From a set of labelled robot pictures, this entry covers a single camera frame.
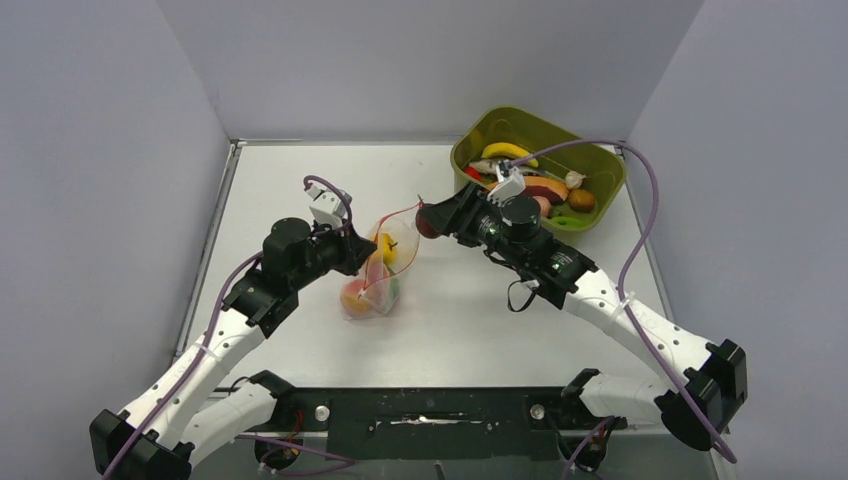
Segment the dark purple plum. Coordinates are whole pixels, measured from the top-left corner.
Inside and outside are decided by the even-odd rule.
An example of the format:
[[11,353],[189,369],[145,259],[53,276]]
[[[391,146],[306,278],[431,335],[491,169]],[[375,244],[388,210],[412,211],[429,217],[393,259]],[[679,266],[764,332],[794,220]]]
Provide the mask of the dark purple plum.
[[427,213],[429,212],[429,209],[430,205],[424,204],[417,210],[415,215],[415,227],[421,237],[426,239],[437,239],[441,237],[442,234],[428,220]]

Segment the yellow bell pepper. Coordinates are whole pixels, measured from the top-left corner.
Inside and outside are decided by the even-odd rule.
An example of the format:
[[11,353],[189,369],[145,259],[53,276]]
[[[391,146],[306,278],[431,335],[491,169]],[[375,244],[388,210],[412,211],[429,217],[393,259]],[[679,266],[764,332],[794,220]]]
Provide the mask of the yellow bell pepper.
[[387,269],[394,271],[399,257],[398,242],[386,232],[377,237],[378,255]]

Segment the clear zip bag orange zipper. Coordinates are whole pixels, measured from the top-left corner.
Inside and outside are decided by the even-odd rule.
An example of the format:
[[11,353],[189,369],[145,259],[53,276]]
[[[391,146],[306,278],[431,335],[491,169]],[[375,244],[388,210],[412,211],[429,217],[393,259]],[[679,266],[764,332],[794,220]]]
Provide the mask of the clear zip bag orange zipper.
[[383,317],[392,311],[419,251],[421,236],[415,220],[422,206],[418,200],[410,207],[384,215],[370,230],[377,249],[339,294],[345,318]]

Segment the watermelon slice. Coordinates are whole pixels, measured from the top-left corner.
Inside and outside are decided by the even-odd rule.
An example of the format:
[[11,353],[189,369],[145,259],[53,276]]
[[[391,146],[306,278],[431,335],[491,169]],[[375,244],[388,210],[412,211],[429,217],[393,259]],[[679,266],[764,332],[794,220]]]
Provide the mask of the watermelon slice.
[[400,294],[400,280],[382,261],[370,262],[365,271],[362,297],[375,314],[388,314]]

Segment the peach fruit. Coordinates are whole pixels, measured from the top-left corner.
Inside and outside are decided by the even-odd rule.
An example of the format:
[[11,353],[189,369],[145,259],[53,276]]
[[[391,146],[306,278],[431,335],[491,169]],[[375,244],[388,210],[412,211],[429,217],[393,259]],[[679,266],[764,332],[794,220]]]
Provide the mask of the peach fruit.
[[364,295],[364,279],[347,282],[340,291],[340,305],[346,317],[365,319],[374,315],[373,306]]

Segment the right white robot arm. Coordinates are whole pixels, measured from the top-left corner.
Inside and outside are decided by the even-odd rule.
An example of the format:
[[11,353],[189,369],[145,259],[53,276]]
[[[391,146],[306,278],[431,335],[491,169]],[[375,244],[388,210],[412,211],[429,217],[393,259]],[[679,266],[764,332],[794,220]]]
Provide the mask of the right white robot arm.
[[596,263],[541,225],[539,204],[519,195],[497,206],[468,184],[447,200],[424,204],[415,218],[426,238],[452,237],[482,248],[515,272],[534,299],[582,319],[654,372],[634,379],[582,370],[562,392],[572,425],[618,417],[659,424],[699,451],[716,449],[721,432],[747,399],[745,351],[692,334],[624,292]]

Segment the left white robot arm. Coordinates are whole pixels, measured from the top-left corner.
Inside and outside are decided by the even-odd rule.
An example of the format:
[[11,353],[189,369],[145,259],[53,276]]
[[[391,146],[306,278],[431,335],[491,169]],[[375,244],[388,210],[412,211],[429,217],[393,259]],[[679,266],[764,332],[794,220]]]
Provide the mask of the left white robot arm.
[[187,479],[194,467],[243,432],[270,420],[290,385],[269,372],[213,405],[232,369],[299,305],[299,292],[331,271],[354,276],[376,251],[350,227],[319,230],[277,221],[260,252],[225,280],[203,334],[122,410],[104,410],[89,431],[104,479]]

